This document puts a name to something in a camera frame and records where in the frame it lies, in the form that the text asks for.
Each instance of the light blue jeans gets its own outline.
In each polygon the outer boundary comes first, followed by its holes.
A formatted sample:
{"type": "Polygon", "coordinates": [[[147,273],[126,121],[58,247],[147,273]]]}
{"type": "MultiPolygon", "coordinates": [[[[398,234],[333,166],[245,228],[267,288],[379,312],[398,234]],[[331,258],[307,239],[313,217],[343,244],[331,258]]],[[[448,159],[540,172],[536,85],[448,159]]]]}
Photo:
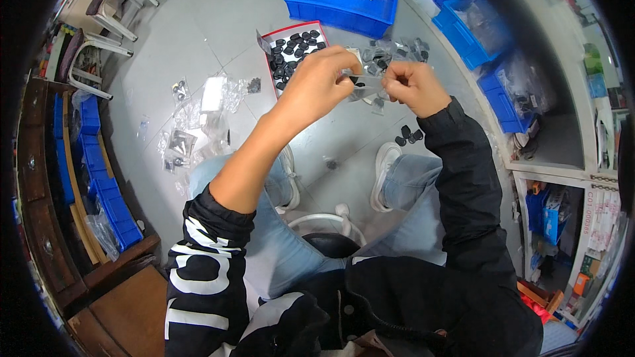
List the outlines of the light blue jeans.
{"type": "MultiPolygon", "coordinates": [[[[229,156],[200,163],[190,175],[190,198],[200,194],[218,174],[229,156]]],[[[445,234],[439,219],[439,194],[434,181],[441,159],[400,156],[388,172],[381,200],[406,217],[388,232],[365,245],[355,256],[411,256],[443,265],[441,251],[445,234]]],[[[292,285],[311,276],[343,269],[345,259],[327,258],[287,226],[275,210],[291,200],[290,179],[278,157],[260,195],[255,228],[246,246],[244,278],[264,299],[277,298],[292,285]]]]}

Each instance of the white sneaker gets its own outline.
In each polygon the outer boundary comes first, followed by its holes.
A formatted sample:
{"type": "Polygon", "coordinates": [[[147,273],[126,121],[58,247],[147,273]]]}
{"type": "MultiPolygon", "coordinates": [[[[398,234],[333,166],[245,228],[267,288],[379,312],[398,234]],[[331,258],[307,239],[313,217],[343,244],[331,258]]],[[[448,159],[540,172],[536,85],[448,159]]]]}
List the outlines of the white sneaker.
{"type": "Polygon", "coordinates": [[[281,205],[279,208],[284,211],[293,210],[300,204],[300,191],[298,185],[295,183],[295,172],[293,172],[293,152],[291,152],[290,146],[282,148],[282,169],[289,175],[289,181],[291,183],[291,201],[287,205],[281,205]]]}
{"type": "Polygon", "coordinates": [[[379,200],[379,194],[382,191],[382,185],[384,185],[388,171],[399,156],[401,156],[401,148],[394,142],[386,142],[377,152],[377,157],[375,158],[375,176],[377,180],[373,186],[373,192],[370,194],[370,206],[377,212],[390,212],[393,210],[386,207],[379,200]]]}

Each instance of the orange box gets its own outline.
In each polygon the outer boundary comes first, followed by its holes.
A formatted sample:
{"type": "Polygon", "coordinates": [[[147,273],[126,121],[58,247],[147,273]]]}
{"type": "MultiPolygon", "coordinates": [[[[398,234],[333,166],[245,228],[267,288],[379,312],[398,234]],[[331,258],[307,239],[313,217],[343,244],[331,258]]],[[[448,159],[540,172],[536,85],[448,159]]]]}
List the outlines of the orange box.
{"type": "Polygon", "coordinates": [[[582,295],[584,291],[584,285],[589,281],[589,277],[584,273],[578,273],[578,278],[575,280],[575,286],[573,286],[573,292],[578,295],[582,295]]]}

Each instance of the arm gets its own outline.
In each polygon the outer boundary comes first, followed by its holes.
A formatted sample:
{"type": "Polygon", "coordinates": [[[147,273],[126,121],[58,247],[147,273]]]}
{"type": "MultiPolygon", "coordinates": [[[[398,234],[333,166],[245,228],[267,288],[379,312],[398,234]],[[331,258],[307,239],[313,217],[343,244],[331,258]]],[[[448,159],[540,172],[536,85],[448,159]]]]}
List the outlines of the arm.
{"type": "Polygon", "coordinates": [[[293,137],[353,92],[338,76],[347,67],[361,72],[338,46],[309,55],[208,188],[186,203],[184,239],[168,253],[167,356],[226,356],[240,341],[249,323],[245,245],[265,178],[293,137]]]}
{"type": "Polygon", "coordinates": [[[443,161],[436,187],[446,266],[516,289],[506,232],[499,225],[502,192],[483,129],[448,96],[427,64],[392,62],[384,86],[412,108],[425,146],[443,161]]]}

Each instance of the white metal chair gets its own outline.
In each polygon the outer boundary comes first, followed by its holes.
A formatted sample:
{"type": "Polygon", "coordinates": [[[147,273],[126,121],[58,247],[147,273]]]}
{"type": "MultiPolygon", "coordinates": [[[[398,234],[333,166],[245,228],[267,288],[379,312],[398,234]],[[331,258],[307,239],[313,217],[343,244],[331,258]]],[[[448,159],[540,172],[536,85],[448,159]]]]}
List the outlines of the white metal chair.
{"type": "MultiPolygon", "coordinates": [[[[141,8],[144,6],[144,0],[128,0],[132,5],[141,8]]],[[[149,0],[155,7],[159,5],[157,0],[149,0]]],[[[91,16],[95,22],[97,22],[103,28],[106,28],[113,34],[117,36],[125,36],[127,39],[132,40],[133,42],[137,41],[139,38],[134,33],[132,33],[128,28],[122,25],[121,22],[114,19],[112,16],[108,15],[105,11],[107,0],[93,0],[88,5],[88,9],[86,10],[86,15],[91,16]]]]}
{"type": "Polygon", "coordinates": [[[100,78],[99,76],[85,72],[75,67],[74,65],[79,53],[84,49],[84,47],[88,46],[94,46],[98,49],[109,50],[127,57],[132,57],[134,52],[132,50],[124,49],[123,47],[120,47],[120,45],[120,42],[116,42],[113,39],[95,35],[94,33],[90,32],[84,34],[84,31],[81,28],[78,29],[75,32],[73,38],[68,43],[68,48],[66,49],[64,57],[62,58],[62,63],[60,64],[59,72],[57,73],[56,79],[60,82],[65,82],[73,85],[78,89],[90,92],[91,94],[95,94],[98,97],[108,100],[112,99],[112,95],[108,94],[107,92],[96,89],[75,79],[74,75],[91,80],[95,83],[102,83],[102,78],[100,78]]]}

